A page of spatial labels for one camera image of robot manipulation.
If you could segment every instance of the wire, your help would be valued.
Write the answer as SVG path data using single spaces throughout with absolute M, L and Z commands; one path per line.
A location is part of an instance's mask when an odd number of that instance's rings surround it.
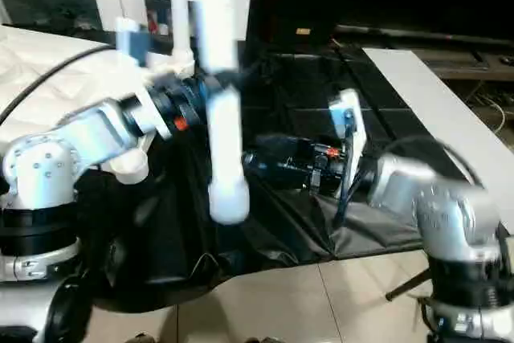
M 482 96 L 487 102 L 491 104 L 491 107 L 495 108 L 501 113 L 501 123 L 498 125 L 496 129 L 494 129 L 492 132 L 494 134 L 498 134 L 500 130 L 505 126 L 505 122 L 507 120 L 507 117 L 505 116 L 505 111 L 499 106 L 494 100 L 489 98 L 488 96 Z
M 90 48 L 89 50 L 82 51 L 77 55 L 72 56 L 71 58 L 66 59 L 65 61 L 57 64 L 44 74 L 42 74 L 38 79 L 32 82 L 27 88 L 25 88 L 22 92 L 20 92 L 8 105 L 7 107 L 0 113 L 0 125 L 2 125 L 7 117 L 41 84 L 43 84 L 48 78 L 56 74 L 57 72 L 63 70 L 69 64 L 76 62 L 79 59 L 85 58 L 86 56 L 95 54 L 97 52 L 106 51 L 106 50 L 114 50 L 114 46 L 110 45 L 102 45 L 98 47 Z
M 471 177 L 471 183 L 473 183 L 473 185 L 483 187 L 482 181 L 480 180 L 480 178 L 478 177 L 476 172 L 469 165 L 469 163 L 459 153 L 457 153 L 456 150 L 454 150 L 448 144 L 446 144 L 436 138 L 430 137 L 430 136 L 418 135 L 418 136 L 409 136 L 409 137 L 400 138 L 399 140 L 393 141 L 390 144 L 388 144 L 385 148 L 383 148 L 382 151 L 377 154 L 375 159 L 377 159 L 377 160 L 380 159 L 380 157 L 382 157 L 384 154 L 390 152 L 391 150 L 393 150 L 397 147 L 407 145 L 409 143 L 414 143 L 414 142 L 426 142 L 426 143 L 439 145 L 442 149 L 446 150 L 466 170 L 466 172 Z M 359 187 L 361 186 L 362 182 L 365 180 L 365 177 L 369 173 L 373 172 L 374 166 L 375 166 L 375 163 L 370 162 L 367 165 L 362 165 L 361 168 L 357 171 L 357 174 L 356 174 L 355 178 L 353 179 L 353 184 L 350 187 L 348 194 L 346 195 L 345 201 L 340 204 L 342 210 L 346 210 L 346 208 L 348 207 L 348 204 L 352 200 L 353 195 L 359 190 Z
M 466 172 L 471 177 L 471 183 L 473 185 L 483 186 L 482 182 L 480 181 L 479 176 L 473 170 L 471 165 L 469 165 L 469 163 L 464 159 L 464 157 L 462 157 L 459 153 L 457 153 L 457 151 L 455 149 L 453 149 L 451 146 L 449 146 L 447 143 L 442 142 L 442 141 L 438 140 L 437 138 L 433 138 L 431 136 L 418 135 L 418 136 L 409 136 L 409 137 L 400 138 L 399 140 L 393 141 L 390 144 L 388 144 L 380 152 L 378 158 L 380 158 L 381 156 L 383 156 L 386 153 L 389 153 L 391 150 L 393 150 L 399 146 L 407 145 L 407 144 L 410 144 L 413 142 L 426 142 L 429 144 L 439 145 L 441 148 L 446 150 L 453 158 L 455 158 L 455 160 L 457 160 L 457 162 L 466 170 Z
M 342 44 L 340 44 L 339 42 L 337 42 L 334 38 L 331 38 L 332 40 L 332 43 L 334 43 L 336 46 L 338 46 L 339 48 L 343 48 L 344 46 Z

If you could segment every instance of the white table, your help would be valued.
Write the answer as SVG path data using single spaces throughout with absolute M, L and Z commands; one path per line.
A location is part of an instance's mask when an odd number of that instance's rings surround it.
M 514 232 L 514 154 L 412 51 L 365 49 L 432 136 L 457 150 Z

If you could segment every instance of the cable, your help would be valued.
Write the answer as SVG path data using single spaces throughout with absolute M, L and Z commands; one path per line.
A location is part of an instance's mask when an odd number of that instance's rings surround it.
M 366 90 L 366 88 L 364 88 L 362 86 L 361 81 L 359 80 L 359 78 L 357 77 L 355 72 L 353 71 L 352 67 L 348 64 L 348 62 L 346 61 L 345 57 L 341 54 L 341 51 L 338 48 L 336 48 L 334 50 L 334 52 L 336 53 L 337 57 L 341 61 L 341 64 L 343 65 L 345 70 L 348 72 L 348 74 L 349 74 L 350 78 L 352 79 L 353 83 L 357 86 L 357 88 L 361 92 L 362 96 L 364 97 L 364 99 L 366 100 L 368 105 L 371 107 L 371 110 L 373 111 L 373 114 L 378 119 L 378 122 L 380 122 L 380 125 L 384 129 L 385 134 L 387 135 L 387 137 L 390 140 L 396 140 L 397 139 L 396 134 L 394 133 L 393 129 L 391 128 L 391 126 L 387 122 L 386 117 L 380 111 L 380 109 L 378 108 L 377 104 L 375 104 L 373 98 L 371 97 L 369 92 Z
M 394 142 L 391 142 L 388 144 L 379 154 L 377 159 L 379 159 L 381 156 L 383 156 L 386 153 L 389 153 L 391 150 L 397 148 L 398 146 L 403 146 L 406 144 L 410 144 L 413 142 L 426 142 L 430 144 L 436 144 L 439 145 L 441 148 L 446 150 L 455 160 L 459 162 L 459 164 L 467 171 L 469 176 L 471 177 L 471 183 L 473 185 L 477 186 L 483 186 L 482 182 L 480 181 L 479 176 L 476 174 L 476 172 L 473 170 L 471 165 L 459 154 L 455 149 L 453 149 L 451 146 L 449 146 L 447 143 L 442 142 L 438 140 L 437 138 L 433 138 L 431 136 L 427 135 L 417 135 L 417 136 L 409 136 L 409 137 L 403 137 L 399 140 L 396 140 Z
M 466 160 L 464 160 L 464 158 L 459 153 L 457 153 L 456 150 L 454 150 L 448 144 L 446 144 L 436 138 L 427 136 L 427 135 L 403 137 L 403 138 L 400 138 L 399 140 L 393 141 L 390 144 L 388 144 L 385 148 L 383 148 L 382 151 L 377 154 L 375 159 L 378 160 L 378 159 L 380 159 L 380 157 L 382 157 L 384 154 L 390 152 L 391 150 L 393 150 L 399 146 L 403 146 L 403 145 L 413 143 L 413 142 L 426 142 L 426 143 L 439 145 L 442 149 L 446 150 L 455 160 L 457 160 L 457 162 L 467 171 L 467 173 L 471 177 L 471 183 L 473 185 L 483 186 L 482 181 L 480 180 L 480 178 L 478 177 L 476 172 L 473 170 L 473 168 L 471 168 L 469 163 Z M 361 168 L 357 171 L 357 174 L 356 174 L 355 178 L 353 179 L 353 184 L 350 187 L 344 202 L 340 202 L 342 210 L 346 210 L 346 208 L 348 207 L 348 204 L 352 200 L 353 195 L 359 190 L 359 187 L 361 186 L 362 182 L 365 180 L 365 177 L 369 173 L 373 172 L 374 165 L 375 165 L 374 162 L 370 162 L 368 165 L 362 165 Z
M 343 177 L 341 179 L 341 193 L 339 196 L 339 202 L 337 203 L 336 217 L 341 221 L 344 221 L 344 215 L 346 207 L 348 205 L 348 196 L 351 190 L 352 182 L 350 181 L 351 165 L 353 160 L 353 126 L 349 126 L 345 133 L 345 164 L 343 165 Z
M 496 129 L 492 131 L 494 134 L 498 134 L 500 130 L 505 126 L 505 121 L 507 120 L 507 117 L 505 116 L 505 111 L 501 108 L 501 106 L 499 106 L 494 100 L 492 100 L 488 96 L 482 96 L 482 98 L 484 98 L 487 102 L 491 104 L 493 108 L 495 108 L 501 113 L 501 123 Z
M 340 44 L 339 42 L 337 42 L 334 38 L 331 38 L 332 40 L 332 43 L 334 43 L 336 46 L 338 46 L 339 48 L 343 48 L 344 46 L 342 44 Z
M 80 52 L 77 55 L 72 56 L 71 58 L 68 58 L 64 60 L 63 62 L 57 64 L 44 74 L 42 74 L 38 79 L 36 79 L 34 82 L 32 82 L 27 88 L 25 88 L 22 92 L 20 92 L 8 105 L 7 107 L 2 111 L 0 114 L 0 125 L 2 125 L 7 117 L 41 84 L 43 84 L 48 78 L 56 74 L 57 72 L 63 70 L 66 66 L 69 64 L 72 64 L 73 62 L 76 62 L 79 59 L 85 58 L 86 56 L 95 54 L 97 52 L 106 51 L 106 50 L 115 50 L 115 47 L 109 46 L 109 45 L 103 45 L 98 47 L 90 48 L 89 50 Z

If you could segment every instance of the black cloth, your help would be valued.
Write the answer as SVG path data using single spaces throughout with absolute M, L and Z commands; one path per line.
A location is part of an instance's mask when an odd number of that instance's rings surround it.
M 342 59 L 330 52 L 261 57 L 242 91 L 244 146 L 264 133 L 316 141 L 335 137 L 328 100 L 345 88 L 361 95 L 372 148 L 427 134 L 363 51 Z M 412 144 L 401 151 L 461 178 L 437 145 Z M 334 219 L 334 198 L 274 190 L 252 174 L 248 219 L 231 227 L 214 223 L 202 126 L 167 143 L 156 138 L 149 164 L 150 176 L 138 186 L 122 186 L 101 172 L 90 172 L 79 183 L 85 255 L 90 266 L 107 272 L 108 290 L 99 293 L 106 307 L 141 311 L 198 296 L 233 276 L 420 247 L 412 216 L 399 218 L 354 202 L 341 225 Z

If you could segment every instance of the white pvc pipe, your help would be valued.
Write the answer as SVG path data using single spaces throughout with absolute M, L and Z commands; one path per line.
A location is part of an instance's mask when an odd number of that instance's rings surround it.
M 234 10 L 230 0 L 201 0 L 199 32 L 202 66 L 211 74 L 237 70 Z M 212 162 L 210 216 L 218 223 L 242 222 L 249 211 L 248 185 L 241 166 L 239 92 L 228 87 L 207 105 Z
M 193 60 L 190 47 L 190 18 L 187 0 L 171 0 L 173 24 L 172 56 L 177 62 L 189 63 Z

